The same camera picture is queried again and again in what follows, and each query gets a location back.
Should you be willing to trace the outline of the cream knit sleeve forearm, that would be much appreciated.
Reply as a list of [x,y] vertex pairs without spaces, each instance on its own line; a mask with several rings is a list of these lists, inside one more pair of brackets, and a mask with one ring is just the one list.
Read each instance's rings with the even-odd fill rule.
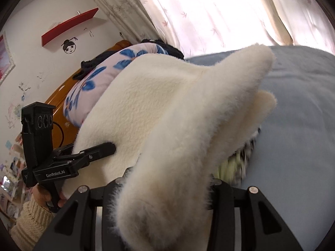
[[23,205],[21,214],[11,229],[11,237],[20,250],[33,250],[53,218],[51,212],[31,198]]

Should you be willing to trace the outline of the person's left hand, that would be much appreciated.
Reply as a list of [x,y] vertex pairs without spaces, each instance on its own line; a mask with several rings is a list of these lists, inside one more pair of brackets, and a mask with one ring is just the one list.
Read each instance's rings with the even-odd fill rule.
[[[48,202],[51,201],[52,196],[50,195],[50,193],[47,190],[45,190],[45,188],[43,188],[39,184],[35,185],[32,188],[32,196],[33,196],[35,202],[39,206],[43,207],[47,211],[50,211],[50,209],[48,207]],[[60,200],[58,202],[58,206],[62,207],[67,202],[67,199],[62,193],[59,193],[59,196],[60,196]]]

